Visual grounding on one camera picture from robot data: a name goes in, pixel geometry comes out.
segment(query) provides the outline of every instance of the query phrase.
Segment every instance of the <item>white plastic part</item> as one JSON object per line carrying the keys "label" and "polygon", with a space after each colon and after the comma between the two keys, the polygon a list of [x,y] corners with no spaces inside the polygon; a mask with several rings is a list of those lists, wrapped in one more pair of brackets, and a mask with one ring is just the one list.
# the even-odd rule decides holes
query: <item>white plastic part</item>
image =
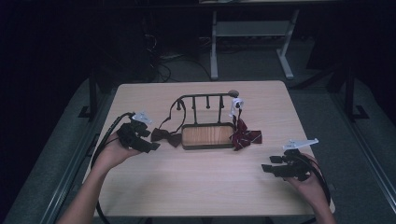
{"label": "white plastic part", "polygon": [[152,123],[152,119],[149,119],[149,117],[147,116],[147,114],[144,110],[133,115],[132,119],[143,122],[143,123],[147,123],[147,124]]}
{"label": "white plastic part", "polygon": [[235,115],[235,112],[242,109],[242,107],[244,107],[244,100],[241,98],[233,98],[233,101],[231,102],[230,117],[232,118],[233,115]]}
{"label": "white plastic part", "polygon": [[283,149],[287,150],[287,149],[296,149],[296,148],[300,148],[300,147],[306,147],[306,146],[310,146],[313,144],[318,143],[319,140],[317,138],[315,138],[314,140],[304,140],[304,141],[299,141],[299,140],[289,140],[289,143],[285,146],[283,146]]}

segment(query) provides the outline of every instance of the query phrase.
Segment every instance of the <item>light wood table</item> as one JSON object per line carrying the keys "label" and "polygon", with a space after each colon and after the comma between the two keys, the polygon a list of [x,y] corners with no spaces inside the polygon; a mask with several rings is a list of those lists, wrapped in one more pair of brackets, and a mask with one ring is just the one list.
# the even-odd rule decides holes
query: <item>light wood table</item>
{"label": "light wood table", "polygon": [[[152,131],[167,118],[170,105],[181,95],[230,90],[239,91],[245,101],[241,119],[248,128],[262,131],[261,145],[252,144],[240,151],[184,150],[161,140],[156,151],[132,157],[109,172],[99,199],[104,213],[132,217],[313,214],[289,183],[262,170],[262,164],[271,164],[270,156],[283,155],[282,146],[291,138],[306,139],[287,89],[280,81],[121,85],[99,141],[116,117],[125,112],[145,110],[153,119],[148,126]],[[232,122],[231,100],[224,98],[222,122]],[[186,123],[193,123],[191,102],[185,103]],[[199,123],[217,122],[218,101],[213,103],[211,109],[206,109],[205,98],[197,99]],[[183,110],[174,109],[163,129],[175,130],[182,118]],[[301,151],[312,155],[310,147]]]}

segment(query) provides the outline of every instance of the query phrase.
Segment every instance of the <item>dark background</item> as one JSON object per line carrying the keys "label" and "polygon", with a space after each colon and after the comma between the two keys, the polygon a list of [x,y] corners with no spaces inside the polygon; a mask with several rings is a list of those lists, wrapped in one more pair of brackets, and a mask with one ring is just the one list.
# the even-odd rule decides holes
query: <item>dark background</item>
{"label": "dark background", "polygon": [[[131,2],[110,3],[116,7]],[[171,5],[179,2],[166,1]],[[156,10],[148,19],[147,12],[132,15],[125,10],[98,12],[82,8],[96,3],[0,2],[0,221],[7,215],[68,101],[92,71],[97,74],[102,91],[123,82],[150,82],[155,71],[149,64],[155,59],[147,55],[145,33],[157,35],[163,49],[176,47],[190,54],[196,53],[191,43],[199,35],[210,36],[210,29],[206,30],[211,22],[208,11]],[[297,22],[294,37],[309,35],[317,40],[307,66],[325,69],[342,62],[351,67],[396,124],[395,14],[394,5],[385,0],[321,6],[320,10],[307,7],[299,20],[309,25],[300,27]],[[133,41],[125,45],[125,39]]]}

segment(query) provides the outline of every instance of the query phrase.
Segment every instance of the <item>table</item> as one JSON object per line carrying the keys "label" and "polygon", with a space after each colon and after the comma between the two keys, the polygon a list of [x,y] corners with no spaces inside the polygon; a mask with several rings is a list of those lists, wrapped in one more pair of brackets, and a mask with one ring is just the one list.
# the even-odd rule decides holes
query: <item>table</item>
{"label": "table", "polygon": [[[313,214],[287,182],[264,173],[261,167],[271,163],[270,156],[283,155],[282,146],[289,139],[306,139],[281,81],[124,84],[118,88],[99,141],[116,117],[125,112],[145,110],[153,119],[148,126],[152,131],[168,117],[170,105],[179,96],[230,90],[239,91],[244,99],[241,118],[250,130],[262,131],[261,145],[252,144],[239,151],[185,150],[162,140],[156,151],[132,157],[109,172],[99,199],[104,213],[131,217]],[[231,100],[224,98],[223,122],[231,121]],[[186,123],[193,123],[191,102],[185,103]],[[216,122],[218,110],[206,109],[205,104],[205,99],[196,100],[199,122]],[[182,117],[183,110],[174,109],[163,128],[175,130]],[[310,147],[301,151],[313,155]]]}

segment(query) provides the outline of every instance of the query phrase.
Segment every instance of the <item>bow tie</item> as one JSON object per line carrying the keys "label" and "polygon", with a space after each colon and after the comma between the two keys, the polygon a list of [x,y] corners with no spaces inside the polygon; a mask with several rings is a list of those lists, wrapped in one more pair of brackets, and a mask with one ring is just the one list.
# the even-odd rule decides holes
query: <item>bow tie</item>
{"label": "bow tie", "polygon": [[167,139],[170,145],[177,147],[181,143],[181,133],[169,133],[166,130],[155,128],[151,133],[151,142],[162,139]]}
{"label": "bow tie", "polygon": [[248,126],[244,121],[233,116],[234,132],[230,136],[235,151],[250,146],[250,143],[261,144],[262,143],[262,131],[249,131]]}

